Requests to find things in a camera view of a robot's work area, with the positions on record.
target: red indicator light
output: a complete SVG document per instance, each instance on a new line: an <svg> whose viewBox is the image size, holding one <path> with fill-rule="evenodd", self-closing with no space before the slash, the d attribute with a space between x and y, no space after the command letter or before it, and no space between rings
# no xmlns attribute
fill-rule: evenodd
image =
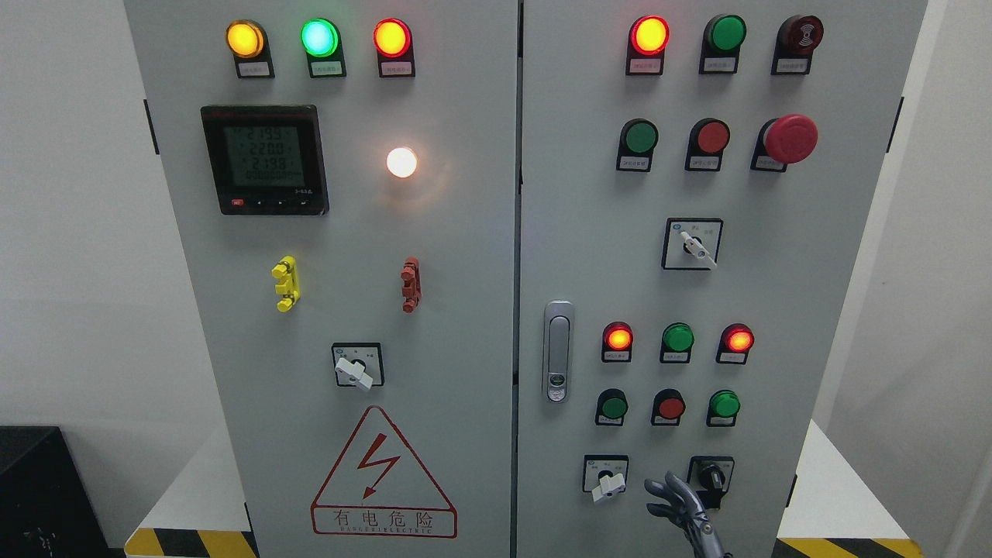
<svg viewBox="0 0 992 558"><path fill-rule="evenodd" d="M630 30L630 44L646 57L653 57L669 43L669 22L660 16L644 16Z"/></svg>
<svg viewBox="0 0 992 558"><path fill-rule="evenodd" d="M734 352L747 352L754 344L754 334L747 326L737 326L723 335L723 343Z"/></svg>
<svg viewBox="0 0 992 558"><path fill-rule="evenodd" d="M662 401L662 404L658 406L659 416L666 420L675 420L683 413L685 413L685 403L674 397Z"/></svg>
<svg viewBox="0 0 992 558"><path fill-rule="evenodd" d="M634 334L626 324L610 324L603 339L612 350L629 350L630 345L634 343Z"/></svg>
<svg viewBox="0 0 992 558"><path fill-rule="evenodd" d="M703 153L719 153L730 143L730 129L723 122L710 122L699 130L696 144Z"/></svg>
<svg viewBox="0 0 992 558"><path fill-rule="evenodd" d="M375 48L382 56L399 58L410 49L410 28L396 18L384 19L375 26L372 39Z"/></svg>

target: metal robot arm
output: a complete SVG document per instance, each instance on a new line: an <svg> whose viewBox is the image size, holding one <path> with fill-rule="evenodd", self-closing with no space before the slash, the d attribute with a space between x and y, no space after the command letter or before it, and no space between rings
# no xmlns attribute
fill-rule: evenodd
<svg viewBox="0 0 992 558"><path fill-rule="evenodd" d="M732 554L723 551L706 508L685 481L669 471L665 473L664 483L645 479L644 489L668 502L649 503L648 513L664 517L681 529L692 545L695 558L733 558Z"/></svg>

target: emergency stop button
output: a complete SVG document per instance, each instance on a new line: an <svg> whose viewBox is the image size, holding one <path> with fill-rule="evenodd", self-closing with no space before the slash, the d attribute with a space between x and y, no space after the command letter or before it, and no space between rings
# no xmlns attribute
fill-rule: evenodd
<svg viewBox="0 0 992 558"><path fill-rule="evenodd" d="M787 114L769 120L761 129L751 169L786 172L786 166L809 157L819 140L819 130L803 114Z"/></svg>

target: green indicator light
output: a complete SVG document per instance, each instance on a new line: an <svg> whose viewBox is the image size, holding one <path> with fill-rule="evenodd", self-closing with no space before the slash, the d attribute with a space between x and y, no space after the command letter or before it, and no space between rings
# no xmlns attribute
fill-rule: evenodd
<svg viewBox="0 0 992 558"><path fill-rule="evenodd" d="M624 143L634 153L647 153L658 144L658 130L647 122L638 122L627 130Z"/></svg>
<svg viewBox="0 0 992 558"><path fill-rule="evenodd" d="M619 397L610 397L603 401L603 416L608 419L618 419L627 414L627 402Z"/></svg>
<svg viewBox="0 0 992 558"><path fill-rule="evenodd" d="M744 43L747 26L738 16L717 16L711 23L709 43L718 51L733 51Z"/></svg>
<svg viewBox="0 0 992 558"><path fill-rule="evenodd" d="M741 402L733 391L719 391L710 398L709 408L718 417L730 418L741 410Z"/></svg>
<svg viewBox="0 0 992 558"><path fill-rule="evenodd" d="M303 41L304 49L317 58L326 58L334 54L340 44L337 28L323 18L313 18L304 23L300 31L300 40Z"/></svg>
<svg viewBox="0 0 992 558"><path fill-rule="evenodd" d="M686 352L692 347L695 336L686 324L671 324L665 329L662 341L674 352Z"/></svg>

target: green push button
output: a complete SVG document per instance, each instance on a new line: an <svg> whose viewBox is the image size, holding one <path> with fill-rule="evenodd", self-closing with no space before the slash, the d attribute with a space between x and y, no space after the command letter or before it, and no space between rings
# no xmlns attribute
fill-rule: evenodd
<svg viewBox="0 0 992 558"><path fill-rule="evenodd" d="M627 402L619 397L610 397L603 401L603 416L608 419L618 419L627 414Z"/></svg>
<svg viewBox="0 0 992 558"><path fill-rule="evenodd" d="M709 25L707 40L718 51L733 51L744 43L747 26L739 16L716 16Z"/></svg>
<svg viewBox="0 0 992 558"><path fill-rule="evenodd" d="M662 334L662 342L672 352L686 352L694 341L692 329L686 324L671 324Z"/></svg>
<svg viewBox="0 0 992 558"><path fill-rule="evenodd" d="M627 128L623 142L634 153L647 153L658 145L658 128L641 120Z"/></svg>
<svg viewBox="0 0 992 558"><path fill-rule="evenodd" d="M741 402L733 391L718 391L709 398L709 408L718 417L730 418L741 410Z"/></svg>

